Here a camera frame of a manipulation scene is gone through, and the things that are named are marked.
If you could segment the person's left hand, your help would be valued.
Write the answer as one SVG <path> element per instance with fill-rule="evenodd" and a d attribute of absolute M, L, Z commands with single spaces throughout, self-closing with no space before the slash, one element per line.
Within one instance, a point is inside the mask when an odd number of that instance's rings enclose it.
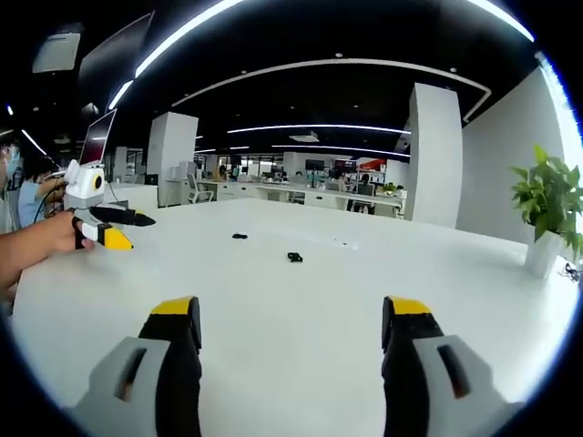
<path fill-rule="evenodd" d="M 84 222 L 77 218 L 73 212 L 60 212 L 48 222 L 52 225 L 54 252 L 92 250 L 95 247 L 95 243 L 82 234 L 81 229 Z"/>

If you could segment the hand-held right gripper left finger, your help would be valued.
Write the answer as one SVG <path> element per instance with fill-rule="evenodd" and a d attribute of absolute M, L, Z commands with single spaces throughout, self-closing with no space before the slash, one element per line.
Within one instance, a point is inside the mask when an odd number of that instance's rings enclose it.
<path fill-rule="evenodd" d="M 166 300 L 90 372 L 67 413 L 88 436 L 200 436 L 199 299 Z"/>

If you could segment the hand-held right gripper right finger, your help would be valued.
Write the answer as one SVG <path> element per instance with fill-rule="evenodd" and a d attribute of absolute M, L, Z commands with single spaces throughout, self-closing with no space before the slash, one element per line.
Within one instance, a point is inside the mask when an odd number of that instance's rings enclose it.
<path fill-rule="evenodd" d="M 494 436 L 523 407 L 504 399 L 491 367 L 418 300 L 384 298 L 382 350 L 386 436 Z"/>

